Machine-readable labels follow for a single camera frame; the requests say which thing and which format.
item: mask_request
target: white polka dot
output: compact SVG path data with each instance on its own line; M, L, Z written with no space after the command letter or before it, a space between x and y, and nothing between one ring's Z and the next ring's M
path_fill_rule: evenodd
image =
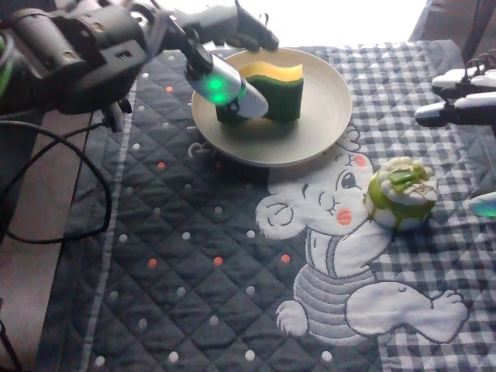
M117 298L119 298L119 293L117 291L112 291L108 294L108 298L110 301L115 301Z
M249 362L253 362L255 359L255 353L253 350L248 350L245 353L245 359L248 360Z
M148 326L148 322L145 318L142 318L138 321L139 329L145 329Z
M332 354L329 352L329 351L324 351L322 353L322 359L325 361L325 362L330 362L332 360Z
M95 366L101 367L105 363L105 358L103 356L97 356L95 359Z
M169 361L171 363L176 363L179 360L179 354L173 351L172 353L169 354Z
M177 289L177 295L178 295L179 297L183 297L184 295L186 295L186 289L184 289L184 287L179 287L179 288Z
M217 326L218 324L219 324L219 318L217 318L216 316L212 316L210 318L210 325Z

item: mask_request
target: robotic hand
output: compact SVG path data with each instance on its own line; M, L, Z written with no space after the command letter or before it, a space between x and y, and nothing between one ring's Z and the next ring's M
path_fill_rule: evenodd
M237 0L195 14L140 3L79 15L24 9L8 26L16 43L2 34L0 115L37 108L64 114L102 110L107 125L120 130L122 113L131 112L129 89L143 65L163 50L186 56L186 78L215 105L247 118L268 110L265 98L234 67L202 46L214 41L253 52L278 48L277 37Z
M465 69L448 71L432 81L432 90L445 101L419 108L415 112L419 125L432 128L451 122L486 126L496 118L496 70L490 64L484 64L482 70L479 65L469 68L469 64L470 61ZM492 129L496 136L494 124ZM470 208L476 215L496 217L496 185L475 191Z

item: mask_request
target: round plate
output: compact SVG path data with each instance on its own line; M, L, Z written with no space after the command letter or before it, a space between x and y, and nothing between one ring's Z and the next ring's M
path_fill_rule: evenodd
M280 67L303 64L304 84L300 119L289 123L268 119L221 123L215 106L195 92L193 118L201 134L221 153L253 166L283 167L323 153L343 134L351 116L350 92L339 72L324 60L292 49L243 51L226 60L236 68L256 60Z

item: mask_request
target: green scouring pad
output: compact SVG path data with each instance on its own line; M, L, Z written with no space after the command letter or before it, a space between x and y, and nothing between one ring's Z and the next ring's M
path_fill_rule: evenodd
M265 97L269 110L263 117L276 122L292 122L300 117L303 95L303 66L278 67L267 62L254 62L239 69L252 86ZM225 124L246 119L216 106L217 119Z

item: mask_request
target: cartoon animal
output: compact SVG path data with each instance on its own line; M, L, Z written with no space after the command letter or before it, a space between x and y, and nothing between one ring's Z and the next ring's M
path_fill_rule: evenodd
M271 195L256 210L262 233L271 239L307 234L307 264L294 280L294 299L277 309L277 325L332 345L355 345L405 325L450 343L468 317L459 294L428 298L407 284L378 282L370 269L392 235L369 220L363 205L373 168L358 152L358 137L350 126L320 158L270 170Z

